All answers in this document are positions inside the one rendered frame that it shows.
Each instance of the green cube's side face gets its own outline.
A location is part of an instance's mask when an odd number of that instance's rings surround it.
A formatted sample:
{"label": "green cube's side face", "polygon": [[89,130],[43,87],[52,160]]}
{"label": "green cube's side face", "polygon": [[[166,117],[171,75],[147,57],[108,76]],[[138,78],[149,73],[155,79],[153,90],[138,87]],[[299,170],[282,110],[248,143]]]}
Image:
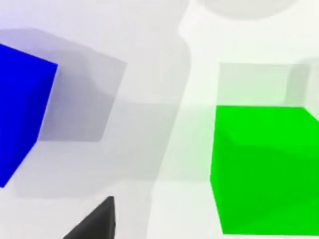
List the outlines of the green cube's side face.
{"label": "green cube's side face", "polygon": [[212,160],[224,234],[319,236],[319,122],[306,110],[218,106]]}

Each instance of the cube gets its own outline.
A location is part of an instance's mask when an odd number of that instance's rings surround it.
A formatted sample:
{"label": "cube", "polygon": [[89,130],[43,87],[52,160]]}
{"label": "cube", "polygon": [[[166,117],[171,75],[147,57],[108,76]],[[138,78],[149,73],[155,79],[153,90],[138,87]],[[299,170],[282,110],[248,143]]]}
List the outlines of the cube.
{"label": "cube", "polygon": [[319,122],[302,107],[217,106],[211,185],[224,234],[319,236]]}
{"label": "cube", "polygon": [[0,44],[0,187],[37,141],[57,64]]}

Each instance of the blue block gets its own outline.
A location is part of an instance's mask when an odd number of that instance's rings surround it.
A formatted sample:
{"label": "blue block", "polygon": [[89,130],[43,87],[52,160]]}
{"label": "blue block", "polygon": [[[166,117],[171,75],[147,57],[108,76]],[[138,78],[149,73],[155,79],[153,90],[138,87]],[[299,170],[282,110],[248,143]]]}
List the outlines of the blue block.
{"label": "blue block", "polygon": [[37,141],[57,64],[0,44],[0,187]]}

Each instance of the blue cube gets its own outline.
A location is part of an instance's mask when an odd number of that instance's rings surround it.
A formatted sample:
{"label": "blue cube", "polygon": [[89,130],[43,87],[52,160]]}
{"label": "blue cube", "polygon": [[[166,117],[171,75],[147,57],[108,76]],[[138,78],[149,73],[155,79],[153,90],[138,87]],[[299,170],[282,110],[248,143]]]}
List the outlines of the blue cube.
{"label": "blue cube", "polygon": [[0,44],[0,187],[37,141],[57,64]]}

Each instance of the black object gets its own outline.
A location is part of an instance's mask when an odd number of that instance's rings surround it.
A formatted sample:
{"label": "black object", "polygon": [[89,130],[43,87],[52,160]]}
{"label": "black object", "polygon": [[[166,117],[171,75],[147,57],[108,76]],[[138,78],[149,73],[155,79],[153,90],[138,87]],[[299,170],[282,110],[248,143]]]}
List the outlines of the black object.
{"label": "black object", "polygon": [[108,197],[63,239],[114,239],[114,197]]}

